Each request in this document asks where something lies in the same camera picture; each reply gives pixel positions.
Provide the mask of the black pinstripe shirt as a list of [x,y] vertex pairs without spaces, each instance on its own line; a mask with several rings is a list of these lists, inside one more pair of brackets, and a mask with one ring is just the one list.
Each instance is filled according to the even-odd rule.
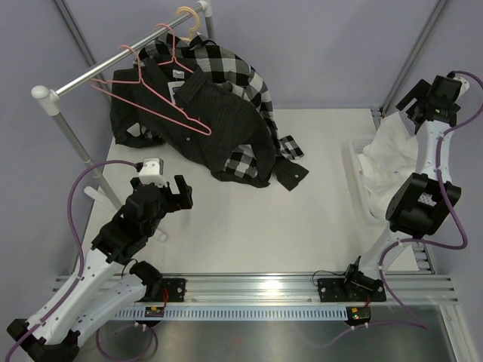
[[275,176],[275,147],[266,122],[246,100],[215,84],[193,61],[140,68],[112,79],[110,121],[115,141],[142,149],[165,143],[223,182],[257,188]]

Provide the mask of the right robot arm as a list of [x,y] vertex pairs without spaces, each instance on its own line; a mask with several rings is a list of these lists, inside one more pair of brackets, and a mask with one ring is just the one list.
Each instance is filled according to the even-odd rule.
[[395,193],[386,211],[387,226],[374,246],[334,285],[338,301],[384,302],[383,276],[412,242],[433,235],[461,196],[448,166],[451,131],[457,124],[457,99],[467,89],[455,72],[423,79],[397,103],[415,125],[418,155],[415,171]]

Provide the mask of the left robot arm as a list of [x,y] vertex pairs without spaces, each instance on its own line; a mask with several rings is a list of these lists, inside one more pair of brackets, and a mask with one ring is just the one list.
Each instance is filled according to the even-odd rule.
[[193,206],[192,187],[181,175],[174,194],[159,177],[145,183],[131,180],[132,194],[93,240],[80,275],[73,275],[54,297],[28,319],[16,319],[8,334],[33,361],[72,361],[84,343],[109,319],[134,302],[182,302],[185,281],[165,280],[162,273],[141,261],[117,284],[97,291],[142,250],[168,213]]

